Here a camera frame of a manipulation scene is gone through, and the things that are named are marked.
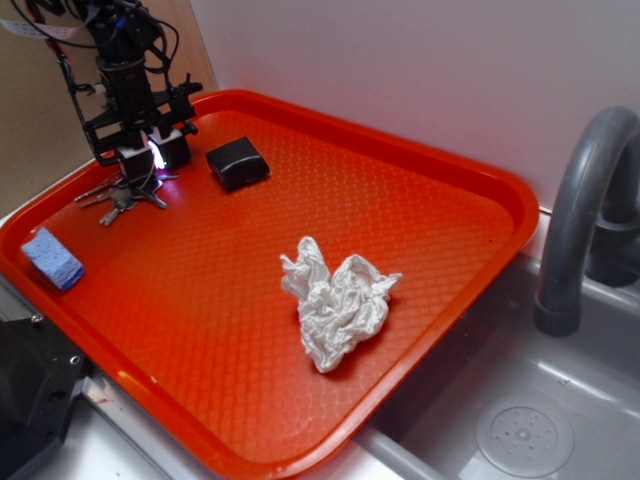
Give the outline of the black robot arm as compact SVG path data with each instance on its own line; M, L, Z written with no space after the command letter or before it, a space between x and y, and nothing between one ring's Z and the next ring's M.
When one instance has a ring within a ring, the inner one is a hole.
M190 96L202 84L190 77L171 83L174 54L168 51L169 25L154 17L139 1L76 1L74 6L97 50L97 84L67 83L73 98L81 91L105 96L103 112L84 118L83 132L94 158L102 166L116 165L126 186L151 195L161 185L156 156L169 167L186 163L186 140L198 129Z

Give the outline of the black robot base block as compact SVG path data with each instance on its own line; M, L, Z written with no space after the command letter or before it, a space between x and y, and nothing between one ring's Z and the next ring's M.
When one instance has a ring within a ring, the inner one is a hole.
M48 318L1 323L1 477L24 479L64 444L88 375L81 350Z

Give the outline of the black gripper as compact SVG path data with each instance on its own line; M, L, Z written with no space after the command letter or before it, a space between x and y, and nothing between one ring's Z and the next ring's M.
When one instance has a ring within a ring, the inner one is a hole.
M187 78L177 86L152 91L147 79L125 75L99 83L69 84L69 93L82 131L94 159L103 167L118 162L127 187L154 193L160 186L155 156L147 142L153 141L161 168L178 168L191 158L186 136L198 133L190 96L203 85ZM87 119L77 95L102 94L103 111Z

